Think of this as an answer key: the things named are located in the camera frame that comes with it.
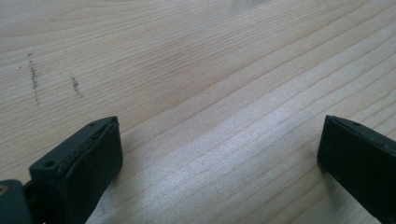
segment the wooden table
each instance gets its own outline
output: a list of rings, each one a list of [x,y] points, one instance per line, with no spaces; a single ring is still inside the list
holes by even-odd
[[[327,114],[396,139],[394,0],[4,0],[0,178],[117,115],[88,223],[378,223],[316,163]]]

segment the small hole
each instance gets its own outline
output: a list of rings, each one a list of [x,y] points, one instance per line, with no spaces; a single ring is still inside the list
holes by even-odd
[[[55,165],[55,161],[47,161],[46,163],[44,163],[44,167],[47,167],[47,168],[49,168],[53,165]]]
[[[0,185],[0,195],[6,193],[8,190],[8,186],[7,185]]]

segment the wooden plank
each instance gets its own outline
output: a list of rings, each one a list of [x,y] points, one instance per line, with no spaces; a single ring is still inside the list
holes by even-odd
[[[326,114],[396,139],[395,52],[392,0],[2,1],[0,178],[117,115],[90,223],[377,223],[316,155]]]

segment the clamp jaw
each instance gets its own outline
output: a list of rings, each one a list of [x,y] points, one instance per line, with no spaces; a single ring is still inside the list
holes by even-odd
[[[0,223],[85,223],[122,166],[117,117],[92,122],[29,167],[0,181]]]
[[[372,216],[396,223],[395,141],[357,122],[327,116],[318,164]]]

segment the pencil mark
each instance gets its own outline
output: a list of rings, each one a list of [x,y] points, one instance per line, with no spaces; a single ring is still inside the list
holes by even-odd
[[[32,78],[32,83],[33,83],[33,90],[37,90],[37,87],[38,87],[38,80],[37,80],[37,78],[38,78],[38,73],[37,73],[37,70],[35,69],[35,65],[33,64],[33,61],[32,60],[30,60],[29,61],[29,68],[30,68],[30,75],[31,75],[31,78]]]
[[[27,56],[29,58],[32,58],[33,53],[28,53]],[[35,64],[33,63],[33,60],[29,60],[29,70],[30,70],[30,76],[32,79],[32,88],[35,91],[35,102],[39,105],[40,100],[38,99],[38,94],[37,94],[37,88],[38,88],[38,72],[35,69]]]
[[[76,80],[76,78],[75,77],[70,77],[71,79],[72,79],[72,81],[73,81],[73,91],[76,93],[76,96],[77,97],[84,97],[83,95],[82,95],[82,93],[81,93],[81,91],[79,90],[79,83],[78,83],[78,81]]]

